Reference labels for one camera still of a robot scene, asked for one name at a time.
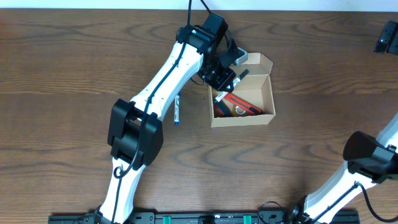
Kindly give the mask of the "red utility knife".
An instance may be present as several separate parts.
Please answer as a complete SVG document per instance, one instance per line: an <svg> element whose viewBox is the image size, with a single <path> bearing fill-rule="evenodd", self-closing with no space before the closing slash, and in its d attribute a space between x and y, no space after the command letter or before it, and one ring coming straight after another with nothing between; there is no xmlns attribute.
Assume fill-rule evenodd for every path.
<svg viewBox="0 0 398 224"><path fill-rule="evenodd" d="M243 109L250 116L263 114L263 112L260 108L258 108L257 106L254 106L253 104L249 103L248 101L246 101L232 93L227 93L225 95L224 99L229 101L230 103L238 106L239 108Z"/></svg>

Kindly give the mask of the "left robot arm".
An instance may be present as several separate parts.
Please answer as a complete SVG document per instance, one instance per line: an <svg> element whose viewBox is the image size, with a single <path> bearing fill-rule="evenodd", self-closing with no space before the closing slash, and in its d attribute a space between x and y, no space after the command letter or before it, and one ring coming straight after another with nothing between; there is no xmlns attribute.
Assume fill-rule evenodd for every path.
<svg viewBox="0 0 398 224"><path fill-rule="evenodd" d="M115 102L107 138L113 173L95 223L124 223L130 217L141 174L163 145L164 116L192 76L201 75L216 91L234 90L236 74L229 66L237 59L237 47L231 42L230 51L216 51L227 30L225 19L214 13L201 26L181 27L168 59L150 83L130 101Z"/></svg>

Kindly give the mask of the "clear tape roll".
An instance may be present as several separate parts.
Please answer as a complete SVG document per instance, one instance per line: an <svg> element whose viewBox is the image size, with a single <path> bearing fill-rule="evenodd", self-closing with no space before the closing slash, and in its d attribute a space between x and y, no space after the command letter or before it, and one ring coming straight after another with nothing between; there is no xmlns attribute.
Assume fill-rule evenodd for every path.
<svg viewBox="0 0 398 224"><path fill-rule="evenodd" d="M234 117L244 117L244 116L250 115L246 110L240 108L237 105L233 106L233 109L231 110L231 112Z"/></svg>

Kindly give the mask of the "black whiteboard marker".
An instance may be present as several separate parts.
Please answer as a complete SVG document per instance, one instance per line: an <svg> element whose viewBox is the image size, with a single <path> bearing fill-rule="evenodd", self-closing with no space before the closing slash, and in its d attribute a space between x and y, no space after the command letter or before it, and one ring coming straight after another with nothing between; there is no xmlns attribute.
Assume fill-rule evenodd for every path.
<svg viewBox="0 0 398 224"><path fill-rule="evenodd" d="M232 90L239 82L242 81L242 79L249 73L248 69L245 69L237 78L233 80L233 83L227 87L228 90ZM228 94L228 91L222 91L216 98L216 102L220 102L226 95Z"/></svg>

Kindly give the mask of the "cardboard box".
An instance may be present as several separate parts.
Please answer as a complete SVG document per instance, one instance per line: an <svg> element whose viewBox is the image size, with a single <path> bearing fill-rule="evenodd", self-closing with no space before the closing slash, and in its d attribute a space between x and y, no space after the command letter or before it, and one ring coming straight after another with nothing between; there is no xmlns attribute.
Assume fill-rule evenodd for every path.
<svg viewBox="0 0 398 224"><path fill-rule="evenodd" d="M240 75L243 71L249 73L234 88L233 95L247 101L262 110L262 114L249 116L233 116L222 118L214 109L214 99L219 92L208 88L210 106L210 126L212 128L228 126L250 126L269 124L275 117L275 106L272 95L271 70L273 62L262 53L248 53L248 59L240 66L231 65L230 68Z"/></svg>

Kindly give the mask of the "black mounting rail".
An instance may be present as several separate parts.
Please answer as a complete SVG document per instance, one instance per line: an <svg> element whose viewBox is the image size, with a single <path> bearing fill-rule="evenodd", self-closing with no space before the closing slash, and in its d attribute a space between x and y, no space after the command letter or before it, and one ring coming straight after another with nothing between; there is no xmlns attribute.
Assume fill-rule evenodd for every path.
<svg viewBox="0 0 398 224"><path fill-rule="evenodd" d="M126 223L130 224L260 224L283 223L286 210L268 208L259 212L240 213L154 213L134 212ZM94 213L86 215L52 215L48 224L95 224L102 221Z"/></svg>

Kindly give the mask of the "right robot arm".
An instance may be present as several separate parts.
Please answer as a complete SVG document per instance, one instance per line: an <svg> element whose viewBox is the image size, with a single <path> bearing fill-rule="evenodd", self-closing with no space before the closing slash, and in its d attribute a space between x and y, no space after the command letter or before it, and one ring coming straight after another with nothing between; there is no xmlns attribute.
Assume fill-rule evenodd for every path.
<svg viewBox="0 0 398 224"><path fill-rule="evenodd" d="M360 193L374 218L384 223L397 221L397 217L380 217L366 192L387 179L397 180L397 116L375 138L354 132L345 144L343 159L339 169L318 190L294 207L286 223L331 223Z"/></svg>

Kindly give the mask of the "blue whiteboard marker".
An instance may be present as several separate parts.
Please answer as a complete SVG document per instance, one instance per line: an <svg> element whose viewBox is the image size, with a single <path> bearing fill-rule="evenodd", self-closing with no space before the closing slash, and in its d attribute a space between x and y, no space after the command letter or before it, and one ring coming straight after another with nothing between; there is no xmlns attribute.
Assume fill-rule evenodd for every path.
<svg viewBox="0 0 398 224"><path fill-rule="evenodd" d="M177 93L174 100L174 124L179 125L180 92Z"/></svg>

